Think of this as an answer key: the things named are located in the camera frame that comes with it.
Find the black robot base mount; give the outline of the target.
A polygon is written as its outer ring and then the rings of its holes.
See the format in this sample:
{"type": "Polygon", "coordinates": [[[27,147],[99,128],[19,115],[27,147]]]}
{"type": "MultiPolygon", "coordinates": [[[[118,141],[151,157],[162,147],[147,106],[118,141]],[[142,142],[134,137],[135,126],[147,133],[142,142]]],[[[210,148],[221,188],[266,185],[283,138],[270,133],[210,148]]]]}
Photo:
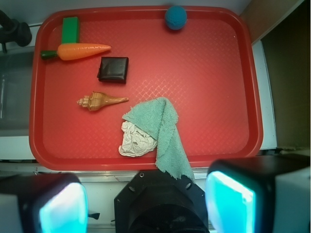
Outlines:
{"type": "Polygon", "coordinates": [[[207,233],[205,192],[186,176],[143,170],[114,198],[118,233],[207,233]]]}

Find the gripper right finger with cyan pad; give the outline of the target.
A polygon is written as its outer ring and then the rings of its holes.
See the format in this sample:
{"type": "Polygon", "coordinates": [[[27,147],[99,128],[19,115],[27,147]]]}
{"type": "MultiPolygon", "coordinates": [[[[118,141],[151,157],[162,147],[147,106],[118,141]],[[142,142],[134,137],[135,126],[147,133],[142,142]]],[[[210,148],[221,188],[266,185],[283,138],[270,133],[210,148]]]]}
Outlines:
{"type": "Polygon", "coordinates": [[[214,161],[206,179],[208,217],[219,233],[308,233],[311,159],[264,155],[214,161]]]}

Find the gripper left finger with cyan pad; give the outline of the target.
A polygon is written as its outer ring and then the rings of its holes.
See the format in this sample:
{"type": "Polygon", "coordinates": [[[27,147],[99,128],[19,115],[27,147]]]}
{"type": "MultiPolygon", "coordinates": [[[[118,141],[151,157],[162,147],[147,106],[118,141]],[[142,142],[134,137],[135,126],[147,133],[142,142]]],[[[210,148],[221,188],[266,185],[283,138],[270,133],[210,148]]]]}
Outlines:
{"type": "Polygon", "coordinates": [[[86,189],[72,173],[0,179],[2,233],[85,233],[87,222],[86,189]]]}

